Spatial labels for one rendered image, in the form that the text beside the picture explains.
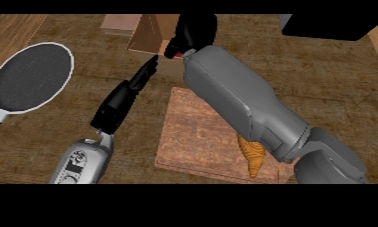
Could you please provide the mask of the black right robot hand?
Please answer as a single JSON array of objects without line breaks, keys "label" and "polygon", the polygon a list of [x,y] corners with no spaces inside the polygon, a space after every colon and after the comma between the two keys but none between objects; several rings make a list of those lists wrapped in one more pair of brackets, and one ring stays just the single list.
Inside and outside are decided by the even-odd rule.
[{"label": "black right robot hand", "polygon": [[164,56],[173,59],[177,54],[185,54],[191,49],[200,51],[214,43],[216,32],[217,16],[214,14],[182,14]]}]

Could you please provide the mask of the dark grey frying pan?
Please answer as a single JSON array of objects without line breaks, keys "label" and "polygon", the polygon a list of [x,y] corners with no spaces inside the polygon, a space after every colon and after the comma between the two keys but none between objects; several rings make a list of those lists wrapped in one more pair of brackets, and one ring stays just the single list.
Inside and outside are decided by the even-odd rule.
[{"label": "dark grey frying pan", "polygon": [[56,42],[19,50],[0,66],[0,124],[9,115],[42,108],[64,90],[74,72],[74,55]]}]

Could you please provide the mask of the black appliance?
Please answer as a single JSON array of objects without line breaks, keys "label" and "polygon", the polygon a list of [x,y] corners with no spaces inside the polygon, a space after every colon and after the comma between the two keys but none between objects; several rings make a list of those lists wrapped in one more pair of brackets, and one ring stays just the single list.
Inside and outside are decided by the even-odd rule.
[{"label": "black appliance", "polygon": [[287,36],[357,41],[378,26],[369,14],[279,14]]}]

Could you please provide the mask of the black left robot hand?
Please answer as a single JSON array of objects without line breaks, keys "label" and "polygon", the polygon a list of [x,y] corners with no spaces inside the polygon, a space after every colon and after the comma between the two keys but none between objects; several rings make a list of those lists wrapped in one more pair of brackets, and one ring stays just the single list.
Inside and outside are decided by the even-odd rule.
[{"label": "black left robot hand", "polygon": [[152,75],[157,72],[158,56],[154,56],[139,71],[132,80],[124,80],[106,99],[104,100],[90,125],[104,133],[114,134],[129,114],[136,96],[139,95]]}]

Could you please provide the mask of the orange-brown pear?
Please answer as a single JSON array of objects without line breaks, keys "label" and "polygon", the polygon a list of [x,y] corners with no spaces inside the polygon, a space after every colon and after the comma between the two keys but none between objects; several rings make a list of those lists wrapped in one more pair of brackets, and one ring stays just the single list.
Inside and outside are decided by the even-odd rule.
[{"label": "orange-brown pear", "polygon": [[263,166],[266,149],[259,142],[247,141],[242,136],[238,136],[238,143],[239,143],[242,155],[248,162],[250,178],[254,179],[259,175],[259,171]]}]

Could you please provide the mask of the brown cardboard box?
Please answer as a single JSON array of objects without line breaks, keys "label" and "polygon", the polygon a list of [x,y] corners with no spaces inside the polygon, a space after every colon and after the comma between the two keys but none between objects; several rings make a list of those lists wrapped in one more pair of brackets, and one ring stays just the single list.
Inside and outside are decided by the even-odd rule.
[{"label": "brown cardboard box", "polygon": [[177,20],[177,14],[106,14],[101,28],[108,35],[129,37],[126,49],[140,63],[158,55],[158,73],[182,78],[183,59],[164,56]]}]

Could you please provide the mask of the brown wooden cutting board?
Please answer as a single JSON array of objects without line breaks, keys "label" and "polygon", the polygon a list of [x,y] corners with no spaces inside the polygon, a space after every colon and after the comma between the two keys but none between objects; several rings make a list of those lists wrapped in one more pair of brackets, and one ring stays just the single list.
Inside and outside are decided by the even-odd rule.
[{"label": "brown wooden cutting board", "polygon": [[236,131],[195,93],[179,87],[171,89],[155,166],[247,184],[285,184],[294,176],[294,165],[266,154],[257,177],[250,177]]}]

